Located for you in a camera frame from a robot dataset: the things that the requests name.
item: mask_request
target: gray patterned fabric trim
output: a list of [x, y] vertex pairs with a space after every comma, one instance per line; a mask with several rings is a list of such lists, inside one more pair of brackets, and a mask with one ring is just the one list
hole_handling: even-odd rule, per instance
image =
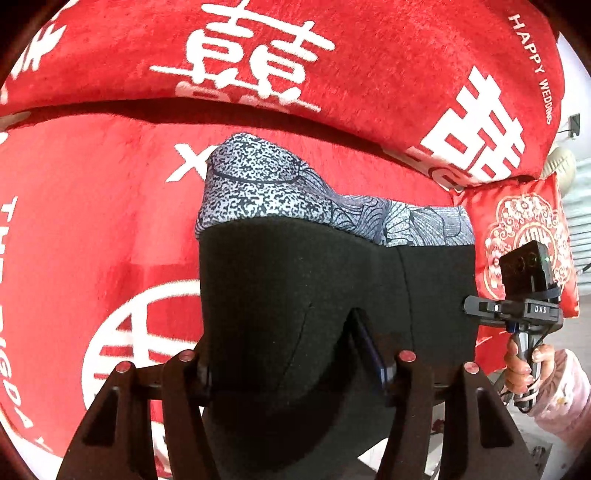
[[474, 244], [462, 207], [339, 195], [305, 161], [251, 134], [231, 136], [208, 165], [197, 238], [218, 223], [282, 216], [330, 225], [386, 247]]

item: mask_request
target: camera lens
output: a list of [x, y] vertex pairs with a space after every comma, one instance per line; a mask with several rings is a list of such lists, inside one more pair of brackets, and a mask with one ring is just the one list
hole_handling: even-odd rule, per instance
[[531, 252], [528, 256], [527, 256], [527, 265], [529, 267], [535, 267], [538, 264], [538, 256]]

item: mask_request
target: finger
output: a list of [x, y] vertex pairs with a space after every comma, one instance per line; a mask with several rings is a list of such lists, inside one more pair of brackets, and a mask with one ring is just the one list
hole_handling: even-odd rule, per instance
[[507, 387], [507, 390], [509, 390], [510, 392], [516, 393], [518, 395], [523, 394], [523, 393], [527, 393], [527, 391], [528, 391], [527, 387], [520, 387], [520, 386], [514, 385], [513, 383], [511, 383], [508, 380], [505, 380], [505, 386]]
[[505, 365], [509, 370], [514, 371], [516, 374], [521, 375], [528, 375], [531, 373], [531, 368], [524, 360], [520, 359], [516, 355], [511, 355], [510, 352], [505, 354], [503, 359], [505, 361]]
[[532, 354], [535, 362], [541, 362], [540, 381], [544, 383], [554, 372], [554, 347], [552, 345], [540, 345]]
[[519, 353], [519, 349], [517, 348], [517, 344], [511, 338], [509, 338], [509, 342], [507, 343], [507, 351], [511, 355], [515, 355], [515, 356]]
[[516, 387], [527, 387], [534, 382], [531, 375], [522, 375], [509, 369], [505, 370], [505, 378]]
[[542, 343], [542, 345], [534, 350], [531, 359], [536, 363], [554, 360], [554, 353], [554, 347], [552, 345]]

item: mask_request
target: red blanket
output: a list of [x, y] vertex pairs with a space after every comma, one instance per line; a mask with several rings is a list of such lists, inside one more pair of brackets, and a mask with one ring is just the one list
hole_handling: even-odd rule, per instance
[[[538, 177], [560, 59], [529, 2], [499, 3], [68, 2], [0, 92], [0, 115], [33, 109], [0, 124], [20, 120], [0, 133], [0, 405], [15, 429], [61, 456], [120, 359], [199, 339], [193, 226], [204, 161], [233, 133], [302, 156], [338, 193], [418, 205]], [[487, 371], [500, 338], [479, 340]]]

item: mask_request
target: pink sleeve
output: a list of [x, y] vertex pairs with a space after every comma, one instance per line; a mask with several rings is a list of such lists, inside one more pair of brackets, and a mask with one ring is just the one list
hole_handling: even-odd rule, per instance
[[535, 422], [574, 450], [591, 436], [591, 388], [579, 359], [570, 350], [556, 352], [556, 367], [530, 412]]

